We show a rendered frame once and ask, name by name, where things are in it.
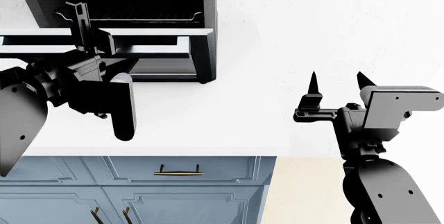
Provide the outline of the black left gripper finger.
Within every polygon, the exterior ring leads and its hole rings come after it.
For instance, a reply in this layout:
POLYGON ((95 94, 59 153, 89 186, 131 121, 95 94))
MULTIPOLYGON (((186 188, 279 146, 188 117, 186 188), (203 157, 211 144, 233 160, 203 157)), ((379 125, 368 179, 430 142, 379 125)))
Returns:
POLYGON ((74 45, 79 51, 93 53, 93 35, 87 4, 82 2, 70 3, 68 1, 65 4, 72 8, 73 17, 70 30, 74 45))
POLYGON ((104 30, 96 30, 96 44, 100 51, 107 55, 115 55, 116 47, 113 36, 104 30))

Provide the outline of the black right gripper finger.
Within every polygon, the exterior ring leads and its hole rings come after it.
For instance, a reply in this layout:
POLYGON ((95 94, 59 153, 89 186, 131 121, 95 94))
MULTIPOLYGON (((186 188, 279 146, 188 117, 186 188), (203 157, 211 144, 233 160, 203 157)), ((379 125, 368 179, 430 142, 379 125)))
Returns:
POLYGON ((323 99, 323 95, 318 90, 318 81, 315 71, 312 72, 309 82, 309 88, 307 94, 302 96, 298 109, 302 110, 319 110, 320 102, 323 99))
POLYGON ((357 82, 361 92, 371 92, 375 88, 375 83, 361 71, 357 74, 357 82))

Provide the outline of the black glass toaster oven door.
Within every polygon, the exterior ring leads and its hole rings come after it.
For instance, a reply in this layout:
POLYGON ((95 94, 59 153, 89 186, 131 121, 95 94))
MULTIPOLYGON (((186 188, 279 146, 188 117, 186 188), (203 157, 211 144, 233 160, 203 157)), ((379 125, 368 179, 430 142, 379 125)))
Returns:
MULTIPOLYGON (((185 59, 215 57, 214 31, 209 28, 104 28, 115 42, 107 59, 185 59)), ((76 49, 68 28, 0 29, 0 58, 24 61, 54 58, 76 49)))

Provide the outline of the black toaster oven body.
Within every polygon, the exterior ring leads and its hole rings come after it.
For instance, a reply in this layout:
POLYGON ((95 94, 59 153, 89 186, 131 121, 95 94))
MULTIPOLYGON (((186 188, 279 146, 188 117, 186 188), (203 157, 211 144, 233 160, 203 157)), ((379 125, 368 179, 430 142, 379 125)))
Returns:
POLYGON ((209 28, 214 31, 215 57, 186 57, 185 59, 138 59, 130 71, 135 82, 198 82, 216 79, 217 9, 216 0, 25 0, 39 28, 68 28, 72 8, 65 4, 86 3, 89 18, 107 12, 197 12, 203 11, 200 22, 148 23, 91 21, 92 28, 209 28))

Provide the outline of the blue cabinet door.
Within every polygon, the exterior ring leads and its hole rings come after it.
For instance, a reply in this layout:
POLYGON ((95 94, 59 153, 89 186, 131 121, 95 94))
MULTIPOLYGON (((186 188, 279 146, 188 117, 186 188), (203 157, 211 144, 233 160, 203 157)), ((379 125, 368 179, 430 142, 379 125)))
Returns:
POLYGON ((0 224, 122 224, 99 187, 0 186, 0 224))
POLYGON ((260 224, 267 186, 108 186, 120 218, 133 224, 260 224))

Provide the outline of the blue kitchen cabinet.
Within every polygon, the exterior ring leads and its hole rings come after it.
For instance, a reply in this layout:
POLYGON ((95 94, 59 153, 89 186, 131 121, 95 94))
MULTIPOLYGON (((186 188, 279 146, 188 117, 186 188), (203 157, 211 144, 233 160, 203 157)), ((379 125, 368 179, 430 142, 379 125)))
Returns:
POLYGON ((102 165, 103 157, 129 156, 23 157, 6 177, 0 178, 0 186, 99 187, 102 190, 108 186, 267 186, 269 188, 276 161, 275 157, 261 157, 257 180, 244 180, 236 184, 133 184, 113 182, 108 177, 108 170, 102 165))

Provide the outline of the blue drawer front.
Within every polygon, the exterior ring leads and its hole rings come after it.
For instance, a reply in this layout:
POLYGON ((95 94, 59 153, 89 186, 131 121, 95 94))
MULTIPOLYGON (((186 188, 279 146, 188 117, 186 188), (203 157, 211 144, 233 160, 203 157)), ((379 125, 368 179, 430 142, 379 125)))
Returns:
POLYGON ((102 165, 113 182, 139 184, 240 183, 257 180, 261 157, 103 157, 102 165), (160 171, 199 171, 197 176, 153 175, 160 171))

